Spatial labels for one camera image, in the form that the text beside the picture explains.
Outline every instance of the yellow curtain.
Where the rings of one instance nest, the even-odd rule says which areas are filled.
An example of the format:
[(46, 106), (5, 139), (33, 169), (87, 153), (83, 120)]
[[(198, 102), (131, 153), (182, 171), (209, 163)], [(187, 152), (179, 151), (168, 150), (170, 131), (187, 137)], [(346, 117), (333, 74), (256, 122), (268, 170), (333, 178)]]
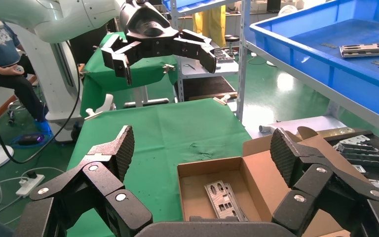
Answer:
[(226, 46), (226, 6), (219, 6), (192, 15), (193, 31), (211, 38), (218, 46)]

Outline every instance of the black pants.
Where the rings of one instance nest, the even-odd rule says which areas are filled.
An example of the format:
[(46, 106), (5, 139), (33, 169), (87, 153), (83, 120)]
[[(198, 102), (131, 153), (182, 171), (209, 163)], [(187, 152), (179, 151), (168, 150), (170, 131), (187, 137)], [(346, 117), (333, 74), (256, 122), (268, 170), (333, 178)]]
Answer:
[(33, 90), (33, 86), (26, 79), (27, 74), (35, 74), (31, 62), (25, 55), (21, 56), (18, 65), (24, 68), (24, 75), (19, 76), (4, 76), (0, 74), (0, 87), (14, 89), (15, 95), (33, 116), (36, 121), (43, 122), (44, 107)]

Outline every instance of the table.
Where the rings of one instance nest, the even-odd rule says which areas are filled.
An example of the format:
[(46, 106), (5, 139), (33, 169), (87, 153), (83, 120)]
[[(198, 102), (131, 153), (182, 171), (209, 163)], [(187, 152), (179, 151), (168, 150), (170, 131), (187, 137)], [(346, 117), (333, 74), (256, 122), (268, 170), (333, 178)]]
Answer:
[[(250, 140), (229, 107), (213, 99), (108, 111), (85, 121), (68, 169), (92, 146), (113, 140), (128, 124), (133, 126), (135, 152), (124, 183), (152, 212), (155, 222), (182, 220), (179, 163), (241, 156), (243, 142)], [(112, 233), (92, 209), (68, 236), (108, 237)]]
[[(125, 39), (123, 32), (108, 33), (102, 39), (100, 46), (105, 44), (113, 34), (118, 34)], [(85, 77), (80, 114), (87, 117), (86, 109), (96, 110), (102, 106), (107, 93), (145, 86), (162, 80), (165, 76), (162, 66), (165, 64), (177, 68), (177, 62), (173, 55), (141, 59), (130, 67), (133, 83), (128, 86), (124, 78), (116, 77), (114, 70), (104, 65), (101, 49), (97, 48), (82, 71)], [(169, 71), (168, 77), (171, 84), (174, 84), (178, 80), (178, 71)]]

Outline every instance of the power strip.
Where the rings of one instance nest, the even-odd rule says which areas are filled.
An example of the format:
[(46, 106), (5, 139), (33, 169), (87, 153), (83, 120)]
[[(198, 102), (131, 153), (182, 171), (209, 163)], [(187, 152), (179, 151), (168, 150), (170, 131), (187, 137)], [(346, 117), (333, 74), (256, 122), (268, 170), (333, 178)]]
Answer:
[(31, 191), (35, 189), (43, 180), (44, 180), (44, 175), (41, 175), (41, 174), (38, 174), (37, 178), (35, 179), (30, 178), (28, 181), (25, 181), (24, 179), (22, 179), (19, 182), (19, 184), (21, 185), (21, 188), (16, 192), (16, 194), (23, 198), (28, 197)]

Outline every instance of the silver screw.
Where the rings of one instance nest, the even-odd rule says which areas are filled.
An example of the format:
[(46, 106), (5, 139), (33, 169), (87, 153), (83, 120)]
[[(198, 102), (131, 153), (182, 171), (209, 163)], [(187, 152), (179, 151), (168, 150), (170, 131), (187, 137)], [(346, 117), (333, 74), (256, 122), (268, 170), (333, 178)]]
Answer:
[(126, 195), (125, 194), (119, 194), (115, 196), (115, 200), (117, 201), (123, 201), (125, 199)]
[(42, 188), (42, 189), (40, 189), (39, 191), (38, 191), (38, 194), (45, 194), (45, 193), (47, 193), (48, 192), (48, 188)]
[(92, 165), (89, 170), (90, 171), (94, 171), (94, 170), (97, 170), (98, 169), (98, 166), (97, 165)]
[(306, 198), (303, 197), (303, 196), (301, 196), (301, 195), (299, 195), (299, 194), (294, 195), (294, 199), (295, 199), (296, 201), (299, 201), (299, 202), (305, 202), (305, 201), (306, 201)]
[(327, 172), (327, 171), (326, 171), (324, 168), (322, 168), (322, 167), (317, 167), (316, 170), (319, 171), (319, 172), (321, 172), (321, 173), (326, 173), (326, 172)]
[(370, 193), (376, 197), (379, 197), (379, 191), (377, 190), (371, 190)]

